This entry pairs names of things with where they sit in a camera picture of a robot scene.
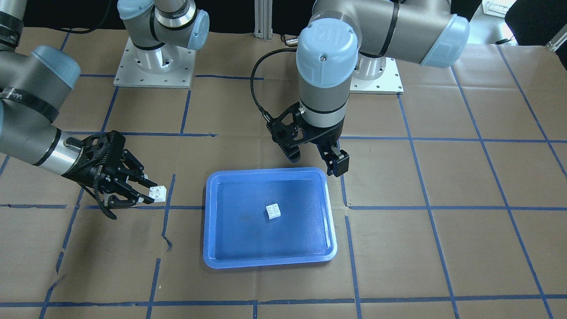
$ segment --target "white block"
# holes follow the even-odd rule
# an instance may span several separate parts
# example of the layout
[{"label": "white block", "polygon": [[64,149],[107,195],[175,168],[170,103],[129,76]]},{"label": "white block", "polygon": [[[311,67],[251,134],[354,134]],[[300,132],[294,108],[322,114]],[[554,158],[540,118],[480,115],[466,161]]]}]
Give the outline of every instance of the white block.
[{"label": "white block", "polygon": [[266,211],[268,212],[269,219],[273,219],[281,216],[280,208],[278,207],[277,203],[266,206]]},{"label": "white block", "polygon": [[161,203],[166,201],[167,189],[165,186],[150,187],[149,197],[154,199],[154,203]]}]

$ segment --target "plastic tray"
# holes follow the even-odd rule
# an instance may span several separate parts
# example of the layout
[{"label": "plastic tray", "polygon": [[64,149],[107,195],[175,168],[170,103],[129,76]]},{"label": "plastic tray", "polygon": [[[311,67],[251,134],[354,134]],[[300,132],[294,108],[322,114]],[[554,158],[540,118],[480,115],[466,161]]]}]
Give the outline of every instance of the plastic tray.
[{"label": "plastic tray", "polygon": [[[266,206],[281,216],[268,219]],[[211,268],[324,262],[337,253],[327,176],[316,167],[218,171],[206,184]]]}]

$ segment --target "black cable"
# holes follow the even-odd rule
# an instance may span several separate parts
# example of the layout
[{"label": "black cable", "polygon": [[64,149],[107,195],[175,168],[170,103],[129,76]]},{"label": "black cable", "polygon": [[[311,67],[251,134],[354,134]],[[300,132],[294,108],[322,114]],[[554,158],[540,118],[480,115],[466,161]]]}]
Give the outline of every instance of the black cable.
[{"label": "black cable", "polygon": [[62,32],[73,33],[73,34],[87,34],[87,33],[90,33],[90,32],[92,32],[92,31],[94,31],[94,30],[100,28],[100,27],[104,24],[104,22],[106,22],[106,19],[107,19],[107,17],[108,17],[108,13],[110,12],[110,8],[111,8],[111,6],[112,6],[112,1],[113,1],[113,0],[109,0],[109,1],[108,1],[108,5],[107,5],[107,8],[106,8],[106,11],[104,12],[104,16],[103,16],[102,20],[101,20],[95,27],[93,27],[93,28],[90,28],[90,29],[88,29],[88,30],[77,30],[77,31],[76,31],[76,30],[71,30],[71,29],[55,28],[55,27],[52,27],[52,28],[50,28],[50,29],[57,30],[57,31],[62,31]]},{"label": "black cable", "polygon": [[258,66],[260,66],[260,63],[262,63],[262,61],[264,61],[266,58],[276,54],[276,53],[281,53],[281,52],[296,52],[297,49],[296,48],[282,48],[282,49],[277,49],[271,52],[266,53],[264,56],[262,56],[258,62],[256,62],[256,65],[254,65],[254,68],[252,69],[252,74],[250,75],[250,92],[252,93],[252,99],[254,100],[254,103],[256,104],[256,106],[258,106],[258,110],[260,110],[260,112],[262,113],[262,116],[264,117],[264,119],[266,119],[267,122],[271,121],[273,118],[270,115],[270,113],[268,113],[263,107],[262,105],[260,105],[260,102],[258,102],[258,99],[256,98],[256,93],[254,93],[254,75],[256,74],[256,69],[258,69]]}]

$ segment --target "metal mounting plate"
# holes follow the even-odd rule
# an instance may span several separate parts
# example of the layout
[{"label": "metal mounting plate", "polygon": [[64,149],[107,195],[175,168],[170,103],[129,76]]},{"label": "metal mounting plate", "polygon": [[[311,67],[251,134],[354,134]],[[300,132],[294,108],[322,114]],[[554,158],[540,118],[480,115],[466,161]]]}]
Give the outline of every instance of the metal mounting plate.
[{"label": "metal mounting plate", "polygon": [[404,91],[401,84],[400,73],[397,69],[396,60],[386,59],[386,66],[382,75],[375,80],[361,80],[352,77],[350,83],[351,93],[364,94],[399,94]]},{"label": "metal mounting plate", "polygon": [[165,73],[149,73],[136,63],[136,48],[130,38],[120,60],[114,78],[114,86],[121,87],[162,87],[171,89],[190,89],[193,83],[195,50],[177,47],[180,60],[175,69]]}]

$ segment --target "robotic arm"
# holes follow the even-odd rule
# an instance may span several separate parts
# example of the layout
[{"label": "robotic arm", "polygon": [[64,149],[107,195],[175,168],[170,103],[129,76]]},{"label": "robotic arm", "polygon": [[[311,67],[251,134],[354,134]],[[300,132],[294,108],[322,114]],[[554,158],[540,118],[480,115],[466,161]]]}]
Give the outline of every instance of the robotic arm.
[{"label": "robotic arm", "polygon": [[[382,57],[449,67],[467,43],[469,25],[465,18],[450,14],[448,0],[317,0],[312,13],[294,41],[299,102],[278,118],[264,117],[272,140],[289,160],[299,161],[300,144],[314,143],[327,174],[338,177],[349,164],[349,155],[340,150],[337,140],[351,76],[376,79]],[[282,120],[289,114],[293,122],[286,125]]]},{"label": "robotic arm", "polygon": [[[0,152],[79,183],[111,219],[116,219],[111,208],[164,201],[164,187],[147,179],[143,165],[124,149],[121,133],[79,140],[52,125],[81,70],[46,45],[30,56],[14,52],[25,7],[22,0],[0,1]],[[129,181],[150,188],[152,196]]]}]

